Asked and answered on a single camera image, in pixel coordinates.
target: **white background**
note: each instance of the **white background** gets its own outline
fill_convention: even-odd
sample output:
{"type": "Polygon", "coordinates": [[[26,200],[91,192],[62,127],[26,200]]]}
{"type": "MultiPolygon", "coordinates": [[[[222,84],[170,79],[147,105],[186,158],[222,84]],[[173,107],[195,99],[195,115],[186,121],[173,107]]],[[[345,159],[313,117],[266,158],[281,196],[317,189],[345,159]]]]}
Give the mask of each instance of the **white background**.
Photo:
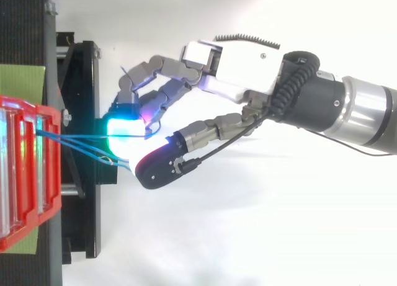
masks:
{"type": "MultiPolygon", "coordinates": [[[[236,32],[311,51],[324,71],[397,87],[395,0],[58,4],[58,30],[102,49],[102,114],[120,66],[178,58],[191,40],[236,32]]],[[[193,91],[169,109],[162,134],[240,109],[193,91]]],[[[163,189],[146,190],[121,169],[118,185],[102,186],[102,252],[74,254],[64,285],[397,285],[395,169],[395,158],[271,122],[163,189]]]]}

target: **blue cable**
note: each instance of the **blue cable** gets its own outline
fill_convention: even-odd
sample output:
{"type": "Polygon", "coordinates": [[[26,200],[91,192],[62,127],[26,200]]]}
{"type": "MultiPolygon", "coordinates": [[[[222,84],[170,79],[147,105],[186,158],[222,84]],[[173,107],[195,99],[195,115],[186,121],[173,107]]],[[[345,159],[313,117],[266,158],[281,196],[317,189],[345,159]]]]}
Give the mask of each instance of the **blue cable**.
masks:
{"type": "MultiPolygon", "coordinates": [[[[50,136],[50,137],[53,137],[53,138],[58,138],[58,135],[55,134],[55,133],[52,133],[52,132],[41,132],[41,136],[44,136],[44,137],[50,136]]],[[[66,138],[66,137],[60,137],[60,138],[63,138],[63,139],[65,139],[67,141],[70,141],[70,142],[73,142],[73,143],[75,143],[77,145],[80,145],[80,146],[82,146],[84,148],[87,148],[89,150],[96,151],[97,153],[103,154],[104,156],[106,156],[106,157],[108,157],[110,159],[114,159],[114,160],[118,160],[120,162],[128,163],[128,160],[126,160],[126,159],[121,159],[119,157],[116,157],[116,156],[114,156],[114,155],[112,155],[110,153],[107,153],[106,151],[102,151],[102,150],[100,150],[100,149],[98,149],[98,148],[96,148],[94,146],[88,145],[88,144],[86,144],[84,142],[81,142],[81,141],[78,141],[78,140],[74,140],[73,138],[66,138]]]]}
{"type": "MultiPolygon", "coordinates": [[[[60,138],[75,138],[75,139],[90,139],[90,138],[108,138],[108,137],[117,137],[117,138],[146,138],[146,137],[152,137],[153,135],[157,134],[161,129],[161,123],[159,123],[159,127],[156,131],[153,133],[149,133],[146,135],[69,135],[69,134],[56,134],[57,137],[60,138]]],[[[46,134],[46,131],[43,130],[36,130],[37,135],[43,135],[46,134]]]]}
{"type": "Polygon", "coordinates": [[[79,151],[80,153],[83,153],[83,154],[85,154],[85,155],[87,155],[87,156],[89,156],[89,157],[95,159],[95,160],[98,161],[98,162],[104,163],[104,164],[106,164],[106,165],[111,165],[111,166],[120,166],[120,167],[123,167],[123,168],[125,168],[125,169],[131,171],[131,169],[130,169],[127,165],[124,165],[124,164],[121,164],[121,163],[113,163],[113,162],[109,162],[109,161],[103,160],[103,159],[101,159],[100,157],[98,157],[98,156],[96,156],[96,155],[94,155],[94,154],[92,154],[92,153],[90,153],[90,152],[88,152],[88,151],[85,151],[85,150],[83,150],[82,148],[79,148],[78,146],[74,146],[74,145],[72,145],[71,143],[68,143],[68,142],[62,141],[62,140],[60,140],[60,139],[54,138],[54,137],[52,137],[52,136],[50,136],[50,135],[47,135],[47,136],[46,136],[46,135],[44,134],[44,135],[42,135],[42,136],[44,136],[44,137],[46,137],[46,138],[49,138],[49,139],[51,139],[51,140],[54,140],[55,142],[59,142],[59,143],[61,143],[62,145],[69,146],[70,148],[72,148],[72,149],[74,149],[74,150],[76,150],[76,151],[79,151]]]}

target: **metal rod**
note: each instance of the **metal rod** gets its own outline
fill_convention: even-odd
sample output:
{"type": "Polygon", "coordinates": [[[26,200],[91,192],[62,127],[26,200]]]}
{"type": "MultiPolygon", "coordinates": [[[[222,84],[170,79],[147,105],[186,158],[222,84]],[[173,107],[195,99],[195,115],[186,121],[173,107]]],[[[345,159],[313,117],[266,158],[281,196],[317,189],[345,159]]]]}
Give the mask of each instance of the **metal rod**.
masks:
{"type": "Polygon", "coordinates": [[[74,184],[62,184],[62,196],[78,196],[77,187],[74,184]]]}

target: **wire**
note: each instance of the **wire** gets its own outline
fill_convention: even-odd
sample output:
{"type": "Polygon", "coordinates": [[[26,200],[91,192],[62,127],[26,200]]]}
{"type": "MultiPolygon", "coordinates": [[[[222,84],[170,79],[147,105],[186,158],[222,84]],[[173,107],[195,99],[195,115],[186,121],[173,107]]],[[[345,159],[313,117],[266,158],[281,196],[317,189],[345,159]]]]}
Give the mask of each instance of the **wire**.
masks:
{"type": "Polygon", "coordinates": [[[240,133],[238,133],[236,136],[232,137],[232,139],[226,141],[224,144],[222,144],[221,146],[215,148],[213,151],[209,152],[208,154],[205,154],[204,156],[202,156],[201,158],[199,158],[198,160],[200,161],[200,163],[210,157],[212,157],[214,154],[220,152],[221,150],[223,150],[224,148],[228,147],[229,145],[231,145],[233,142],[235,142],[237,139],[243,137],[245,134],[247,134],[249,131],[251,131],[253,128],[255,128],[256,126],[258,126],[260,123],[262,123],[264,120],[266,120],[267,118],[269,118],[270,115],[265,114],[263,117],[257,119],[255,122],[253,122],[252,124],[250,124],[250,126],[246,127],[243,131],[241,131],[240,133]]]}
{"type": "Polygon", "coordinates": [[[53,137],[53,138],[65,139],[65,140],[67,140],[67,141],[70,141],[70,142],[73,142],[73,143],[75,143],[75,144],[77,144],[77,145],[80,145],[80,146],[82,146],[83,148],[87,148],[87,149],[89,149],[89,150],[96,151],[97,153],[103,154],[104,156],[106,156],[106,157],[108,157],[108,158],[110,158],[110,159],[114,159],[114,160],[117,160],[117,161],[120,161],[120,162],[128,163],[128,160],[126,160],[126,159],[121,159],[121,158],[116,157],[116,156],[114,156],[114,155],[112,155],[112,154],[110,154],[110,153],[107,153],[106,151],[102,151],[102,150],[96,148],[95,146],[88,145],[88,144],[86,144],[86,143],[84,143],[84,142],[75,140],[75,139],[73,139],[73,138],[58,137],[57,134],[52,133],[52,132],[41,132],[41,136],[44,136],[44,137],[50,136],[50,137],[53,137]]]}
{"type": "Polygon", "coordinates": [[[92,154],[92,153],[90,153],[90,152],[88,152],[86,150],[83,150],[82,148],[79,148],[78,146],[74,146],[71,143],[68,143],[68,142],[65,142],[63,140],[54,138],[54,137],[52,137],[50,135],[47,135],[47,136],[42,135],[42,136],[44,136],[45,138],[49,138],[49,139],[51,139],[51,140],[53,140],[55,142],[59,142],[62,145],[69,146],[70,148],[72,148],[72,149],[74,149],[76,151],[79,151],[80,153],[85,154],[85,155],[95,159],[96,161],[98,161],[100,163],[103,163],[103,164],[106,164],[106,165],[111,165],[111,166],[120,166],[120,167],[123,167],[123,168],[131,171],[131,169],[127,165],[124,165],[124,164],[121,164],[121,163],[113,163],[113,162],[109,162],[109,161],[103,160],[100,157],[98,157],[98,156],[96,156],[96,155],[94,155],[94,154],[92,154]]]}
{"type": "Polygon", "coordinates": [[[331,140],[331,141],[333,141],[333,142],[336,142],[336,143],[338,143],[338,144],[340,144],[340,145],[346,146],[347,148],[350,148],[350,149],[352,149],[352,150],[354,150],[354,151],[358,151],[359,153],[366,154],[367,156],[371,156],[371,157],[392,156],[392,154],[370,154],[370,153],[367,153],[367,152],[365,152],[365,151],[361,151],[361,150],[359,150],[358,148],[355,148],[354,146],[348,145],[348,144],[346,144],[346,143],[344,143],[344,142],[342,142],[342,141],[335,140],[335,139],[333,139],[333,138],[327,137],[327,136],[325,136],[325,135],[323,135],[323,134],[320,134],[320,133],[317,133],[317,132],[314,132],[314,131],[310,131],[310,130],[306,130],[306,131],[308,131],[308,132],[310,132],[310,133],[313,133],[313,134],[315,134],[315,135],[317,135],[317,136],[323,137],[323,138],[325,138],[325,139],[331,140]]]}
{"type": "MultiPolygon", "coordinates": [[[[146,138],[152,137],[153,135],[157,134],[161,129],[161,123],[159,123],[159,127],[153,133],[145,134],[145,135],[69,135],[69,134],[59,134],[57,137],[60,138],[75,138],[75,139],[100,139],[100,138],[109,138],[109,137],[116,137],[116,138],[146,138]]],[[[36,130],[36,134],[42,135],[46,131],[43,130],[36,130]]]]}

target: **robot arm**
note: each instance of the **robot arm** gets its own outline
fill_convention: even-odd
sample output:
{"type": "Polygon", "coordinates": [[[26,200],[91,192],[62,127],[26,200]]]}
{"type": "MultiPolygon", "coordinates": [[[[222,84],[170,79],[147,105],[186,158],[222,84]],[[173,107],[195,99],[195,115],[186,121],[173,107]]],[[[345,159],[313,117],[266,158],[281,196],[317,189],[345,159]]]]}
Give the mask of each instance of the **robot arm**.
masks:
{"type": "Polygon", "coordinates": [[[267,118],[396,154],[397,91],[349,76],[339,79],[318,68],[319,60],[311,53],[284,55],[280,45],[244,35],[190,42],[179,61],[152,57],[120,79],[115,103],[117,109],[137,105],[147,126],[193,87],[246,105],[241,115],[194,122],[165,142],[149,138],[148,152],[130,160],[131,169],[144,187],[162,187],[219,150],[184,161],[186,153],[215,139],[229,140],[226,147],[267,118]],[[136,90],[156,74],[171,80],[139,99],[136,90]]]}

